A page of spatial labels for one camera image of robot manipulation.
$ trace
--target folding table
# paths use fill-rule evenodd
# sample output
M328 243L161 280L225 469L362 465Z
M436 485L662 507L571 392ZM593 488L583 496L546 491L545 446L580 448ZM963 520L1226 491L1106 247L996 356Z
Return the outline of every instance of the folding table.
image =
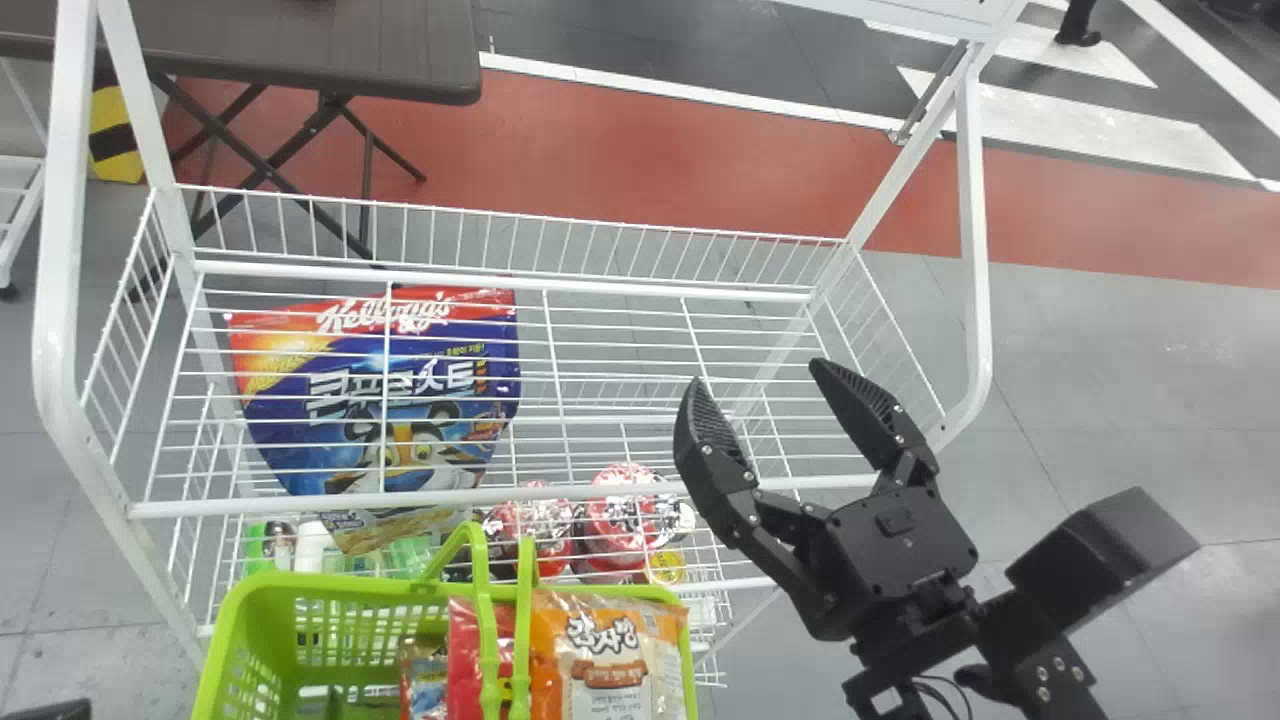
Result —
M252 190L270 181L284 192L301 190L280 169L339 117L365 137L362 197L370 192L376 149L417 181L426 176L379 138L349 108L357 95L468 105L480 97L480 60L470 0L132 0L138 40L151 82L200 120L202 129L172 152L177 161L210 138L225 143L252 167L239 183ZM9 0L0 13L0 56L49 60L54 51L54 3ZM109 59L99 44L99 60ZM212 113L170 76L248 83L227 108ZM315 90L315 111L292 137L268 156L236 136L229 123L268 87ZM215 209L192 213L200 237L238 196ZM303 208L357 256L371 259L365 246L367 213L352 233L323 209ZM155 266L131 292L146 292L160 277Z

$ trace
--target black robotic arm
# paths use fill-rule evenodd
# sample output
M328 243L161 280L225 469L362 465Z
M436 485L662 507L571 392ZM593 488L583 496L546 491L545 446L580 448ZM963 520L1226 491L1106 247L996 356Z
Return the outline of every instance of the black robotic arm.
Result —
M778 583L820 641L854 641L863 671L844 683L863 720L927 720L913 679L975 647L987 661L956 682L1037 720L1103 720L1094 678L1068 634L1199 544L1140 488L1068 518L1006 570L1014 589L978 602L960 585L978 551L938 492L938 464L899 401L824 359L809 370L879 473L835 510L762 491L755 469L699 379L685 392L673 451L712 532ZM887 712L872 700L896 689Z

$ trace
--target dark table top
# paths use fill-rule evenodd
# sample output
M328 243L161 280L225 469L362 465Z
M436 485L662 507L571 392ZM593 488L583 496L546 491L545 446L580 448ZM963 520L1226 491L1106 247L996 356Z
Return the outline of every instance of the dark table top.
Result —
M129 4L151 72L452 105L480 97L471 0ZM0 0L0 55L52 59L55 5Z

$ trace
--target wire basket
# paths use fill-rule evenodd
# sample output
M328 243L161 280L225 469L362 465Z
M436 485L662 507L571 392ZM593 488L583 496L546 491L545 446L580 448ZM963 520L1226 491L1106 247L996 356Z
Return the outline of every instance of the wire basket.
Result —
M466 544L475 559L471 583L447 583L440 577L453 555ZM532 588L538 584L532 538L520 547L515 585L490 585L484 532L465 523L449 536L439 555L416 580L349 578L343 575L265 573L241 583L227 598L227 609L209 648L192 717L197 720L273 720L294 717L305 689L340 685L342 694L360 697L371 688L399 682L397 650L406 635L444 642L449 598L470 601L480 630L480 706L485 720L498 720L502 696L498 678L495 602L516 609L511 720L529 720L529 626ZM657 585L563 588L678 605ZM698 720L689 632L681 633L685 717Z

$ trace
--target black cable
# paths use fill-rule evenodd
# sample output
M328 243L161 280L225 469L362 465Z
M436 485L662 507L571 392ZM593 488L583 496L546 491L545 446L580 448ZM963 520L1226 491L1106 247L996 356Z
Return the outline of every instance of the black cable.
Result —
M916 676L920 678L922 680L938 680L955 688L955 691L960 693L960 700L964 701L964 711L965 715L968 715L968 720L973 720L973 705L969 703L969 694L964 692L964 688L957 685L955 680L943 675L916 675Z
M942 691L934 688L933 685L919 683L915 680L911 682L911 687L915 688L916 692L932 697L938 705L941 705L947 711L948 715L951 715L951 720L960 720L960 715L956 714L956 708L951 707L951 702L946 698L946 696L942 694Z

